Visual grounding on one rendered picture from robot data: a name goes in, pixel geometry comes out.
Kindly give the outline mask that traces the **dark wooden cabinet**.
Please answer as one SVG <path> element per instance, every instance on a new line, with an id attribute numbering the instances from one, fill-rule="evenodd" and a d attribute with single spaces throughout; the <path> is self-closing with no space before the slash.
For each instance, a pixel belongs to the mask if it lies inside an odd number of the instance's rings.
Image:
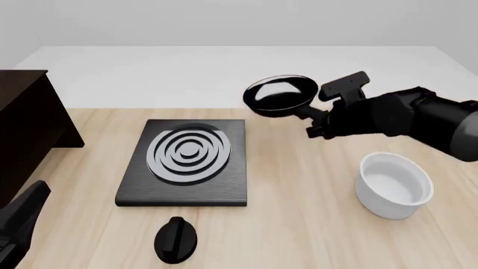
<path id="1" fill-rule="evenodd" d="M 51 149 L 82 147 L 45 70 L 0 70 L 0 208 Z"/>

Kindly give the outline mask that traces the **small black plate on stalk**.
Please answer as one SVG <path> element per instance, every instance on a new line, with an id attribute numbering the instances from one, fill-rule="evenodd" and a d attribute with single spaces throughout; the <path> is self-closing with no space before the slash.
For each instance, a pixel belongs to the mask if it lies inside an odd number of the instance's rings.
<path id="1" fill-rule="evenodd" d="M 343 78 L 322 84 L 318 98 L 322 102 L 328 102 L 339 98 L 345 105 L 365 100 L 366 96 L 362 87 L 370 82 L 370 78 L 364 71 L 359 71 Z"/>

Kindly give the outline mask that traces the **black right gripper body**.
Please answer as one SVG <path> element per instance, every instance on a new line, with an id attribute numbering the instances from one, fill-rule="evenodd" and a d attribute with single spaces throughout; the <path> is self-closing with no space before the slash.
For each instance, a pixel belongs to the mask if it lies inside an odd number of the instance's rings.
<path id="1" fill-rule="evenodd" d="M 331 111 L 314 111 L 308 114 L 308 118 L 312 119 L 311 127 L 306 129 L 308 138 L 322 137 L 330 140 L 337 137 L 338 135 L 330 123 L 331 116 Z"/>

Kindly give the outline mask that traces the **round black stove knob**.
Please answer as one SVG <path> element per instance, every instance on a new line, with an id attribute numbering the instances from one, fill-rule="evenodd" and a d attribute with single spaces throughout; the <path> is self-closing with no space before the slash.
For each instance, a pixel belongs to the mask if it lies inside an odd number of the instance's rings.
<path id="1" fill-rule="evenodd" d="M 180 264 L 196 250 L 198 238 L 195 228 L 183 217 L 171 217 L 158 230 L 154 249 L 158 258 L 166 264 Z"/>

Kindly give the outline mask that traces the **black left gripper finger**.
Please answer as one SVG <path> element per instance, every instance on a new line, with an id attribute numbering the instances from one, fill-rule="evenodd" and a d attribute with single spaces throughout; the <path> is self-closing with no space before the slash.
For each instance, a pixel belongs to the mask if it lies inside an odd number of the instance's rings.
<path id="1" fill-rule="evenodd" d="M 8 224 L 36 220 L 51 190 L 45 181 L 36 181 L 7 206 Z"/>

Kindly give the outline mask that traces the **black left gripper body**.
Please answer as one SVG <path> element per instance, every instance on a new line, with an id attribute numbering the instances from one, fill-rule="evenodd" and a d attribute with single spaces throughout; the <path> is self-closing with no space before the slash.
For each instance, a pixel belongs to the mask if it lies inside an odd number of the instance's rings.
<path id="1" fill-rule="evenodd" d="M 31 246 L 32 207 L 0 210 L 0 269 L 15 269 Z"/>

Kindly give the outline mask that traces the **flat black stove plate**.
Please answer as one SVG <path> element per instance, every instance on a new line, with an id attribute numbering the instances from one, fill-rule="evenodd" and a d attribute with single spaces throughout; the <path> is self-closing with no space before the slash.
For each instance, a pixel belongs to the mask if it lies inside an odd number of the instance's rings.
<path id="1" fill-rule="evenodd" d="M 244 120 L 147 120 L 118 206 L 245 206 Z"/>

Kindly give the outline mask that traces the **black frying pan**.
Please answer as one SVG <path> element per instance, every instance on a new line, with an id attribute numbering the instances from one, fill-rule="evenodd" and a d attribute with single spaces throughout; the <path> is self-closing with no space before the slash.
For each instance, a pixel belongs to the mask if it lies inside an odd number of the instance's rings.
<path id="1" fill-rule="evenodd" d="M 257 81 L 243 92 L 243 102 L 255 114 L 269 118 L 296 116 L 322 120 L 328 114 L 311 107 L 318 85 L 302 75 L 276 75 Z"/>

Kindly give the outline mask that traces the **white ceramic bowl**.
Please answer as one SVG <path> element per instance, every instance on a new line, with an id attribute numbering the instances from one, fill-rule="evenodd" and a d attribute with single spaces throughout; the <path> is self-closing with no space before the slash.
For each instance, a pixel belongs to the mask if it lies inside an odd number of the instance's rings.
<path id="1" fill-rule="evenodd" d="M 408 158 L 374 152 L 361 160 L 355 192 L 358 201 L 373 214 L 402 220 L 432 199 L 434 185 L 429 175 Z"/>

